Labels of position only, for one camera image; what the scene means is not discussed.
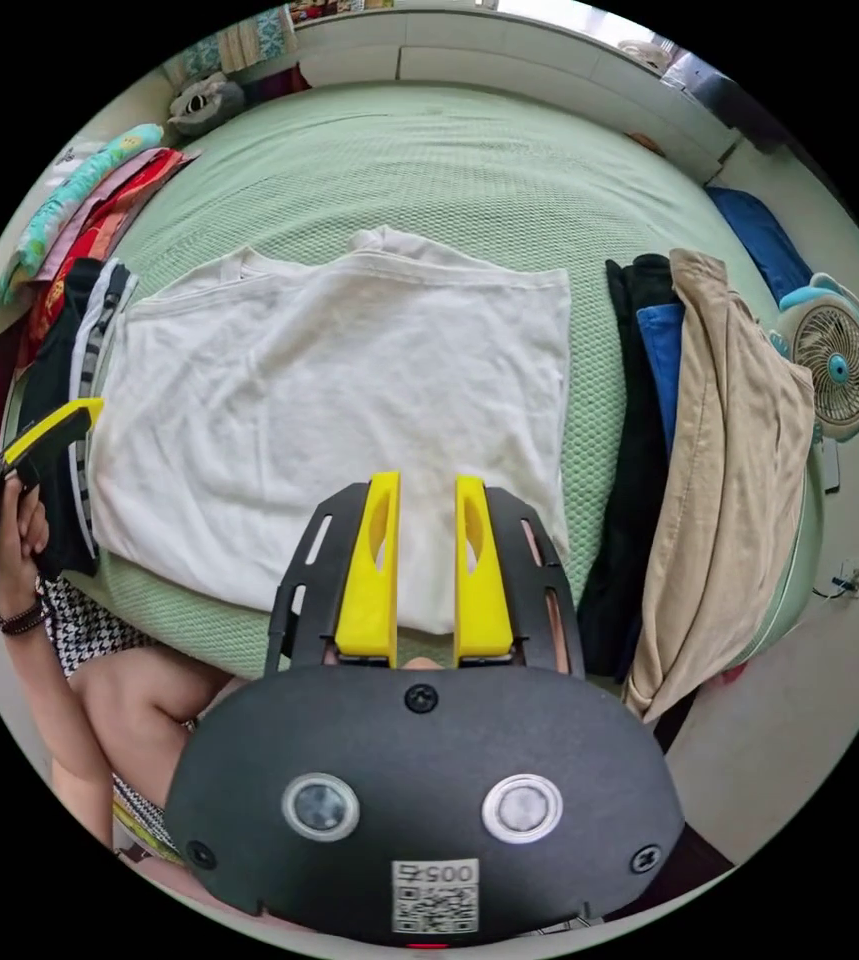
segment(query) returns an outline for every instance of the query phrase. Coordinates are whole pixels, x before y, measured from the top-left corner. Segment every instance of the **black pants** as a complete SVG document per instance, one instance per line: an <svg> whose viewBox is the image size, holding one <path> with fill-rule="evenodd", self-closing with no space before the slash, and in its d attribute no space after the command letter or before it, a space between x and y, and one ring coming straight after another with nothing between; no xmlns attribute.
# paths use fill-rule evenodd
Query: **black pants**
<svg viewBox="0 0 859 960"><path fill-rule="evenodd" d="M677 303L669 261L656 254L629 267L606 261L626 377L626 415L602 539L579 601L586 672L613 677L638 639L649 551L669 471L656 383L636 311Z"/></svg>
<svg viewBox="0 0 859 960"><path fill-rule="evenodd" d="M59 316L46 333L36 359L26 373L26 389L19 409L19 430L44 420L69 400L69 373L76 334L103 264L98 260L77 260L65 279L65 299ZM93 576L96 564L79 525L72 492L69 456L62 454L39 483L39 499L49 521L47 566L76 570Z"/></svg>

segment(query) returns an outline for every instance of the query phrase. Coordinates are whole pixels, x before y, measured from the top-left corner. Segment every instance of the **beaded bracelet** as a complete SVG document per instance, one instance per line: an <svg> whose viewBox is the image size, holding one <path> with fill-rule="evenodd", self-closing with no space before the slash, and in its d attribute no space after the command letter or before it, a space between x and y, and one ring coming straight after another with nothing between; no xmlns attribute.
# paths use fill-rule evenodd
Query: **beaded bracelet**
<svg viewBox="0 0 859 960"><path fill-rule="evenodd" d="M7 637L14 637L35 630L36 627L42 626L45 622L46 611L43 609L42 601L37 598L35 604L25 613L8 618L0 616L0 632Z"/></svg>

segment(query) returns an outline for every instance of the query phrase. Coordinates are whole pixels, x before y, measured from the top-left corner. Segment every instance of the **knee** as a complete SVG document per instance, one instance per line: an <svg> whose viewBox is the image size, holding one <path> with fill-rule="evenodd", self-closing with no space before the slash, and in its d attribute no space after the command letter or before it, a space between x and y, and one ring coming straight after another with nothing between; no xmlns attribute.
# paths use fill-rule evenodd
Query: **knee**
<svg viewBox="0 0 859 960"><path fill-rule="evenodd" d="M134 683L126 653L106 654L82 664L69 680L97 738L105 743L139 726L139 717L150 704Z"/></svg>

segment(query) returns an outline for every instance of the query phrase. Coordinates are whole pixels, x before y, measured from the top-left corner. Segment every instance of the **beige jacket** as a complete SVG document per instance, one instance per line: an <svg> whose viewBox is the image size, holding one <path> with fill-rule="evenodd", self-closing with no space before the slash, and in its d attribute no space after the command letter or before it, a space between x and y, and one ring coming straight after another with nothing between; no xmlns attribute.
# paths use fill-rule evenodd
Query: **beige jacket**
<svg viewBox="0 0 859 960"><path fill-rule="evenodd" d="M812 376L783 359L725 264L673 250L685 306L669 478L626 705L649 723L718 674L765 616L799 524Z"/></svg>

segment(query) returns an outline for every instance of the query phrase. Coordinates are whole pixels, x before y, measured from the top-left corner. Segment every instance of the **qr code label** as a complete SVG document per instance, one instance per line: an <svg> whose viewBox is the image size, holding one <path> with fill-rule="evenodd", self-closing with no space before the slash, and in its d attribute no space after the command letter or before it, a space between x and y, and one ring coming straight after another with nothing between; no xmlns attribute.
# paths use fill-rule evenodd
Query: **qr code label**
<svg viewBox="0 0 859 960"><path fill-rule="evenodd" d="M393 933L476 933L479 861L395 860L392 903Z"/></svg>

